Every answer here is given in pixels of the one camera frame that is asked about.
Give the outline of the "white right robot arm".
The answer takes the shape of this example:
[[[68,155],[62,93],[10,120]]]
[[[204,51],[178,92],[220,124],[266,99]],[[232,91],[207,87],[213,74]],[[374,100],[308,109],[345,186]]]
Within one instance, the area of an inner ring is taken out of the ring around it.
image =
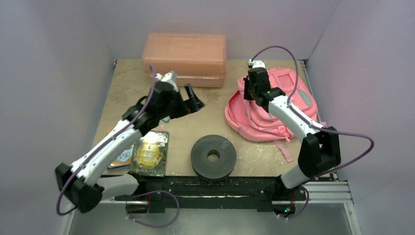
[[[276,196],[287,199],[294,188],[309,179],[326,174],[341,162],[339,136],[333,127],[324,128],[289,101],[280,88],[271,88],[268,72],[257,67],[248,70],[244,78],[244,98],[255,101],[267,113],[275,116],[301,141],[298,163],[278,176]]]

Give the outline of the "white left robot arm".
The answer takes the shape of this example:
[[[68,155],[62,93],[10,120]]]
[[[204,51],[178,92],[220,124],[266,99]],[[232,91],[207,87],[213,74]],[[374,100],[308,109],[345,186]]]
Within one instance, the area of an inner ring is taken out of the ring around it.
[[[102,200],[129,195],[140,200],[146,194],[145,185],[137,174],[127,173],[119,177],[101,178],[107,167],[127,147],[156,128],[165,118],[181,118],[204,108],[204,103],[194,93],[191,85],[185,85],[188,99],[184,100],[178,88],[168,82],[155,82],[148,95],[129,107],[114,129],[87,154],[70,165],[59,164],[55,169],[60,194],[56,212],[63,197],[69,199],[81,213],[91,211]]]

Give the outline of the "pink student backpack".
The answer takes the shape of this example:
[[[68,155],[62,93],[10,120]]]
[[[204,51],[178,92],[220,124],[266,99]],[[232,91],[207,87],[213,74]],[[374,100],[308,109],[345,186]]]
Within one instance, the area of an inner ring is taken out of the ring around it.
[[[315,133],[312,124],[326,127],[317,120],[317,104],[309,90],[291,69],[252,68],[237,85],[225,107],[228,124],[249,141],[273,141],[289,163],[293,158],[281,140],[301,141]]]

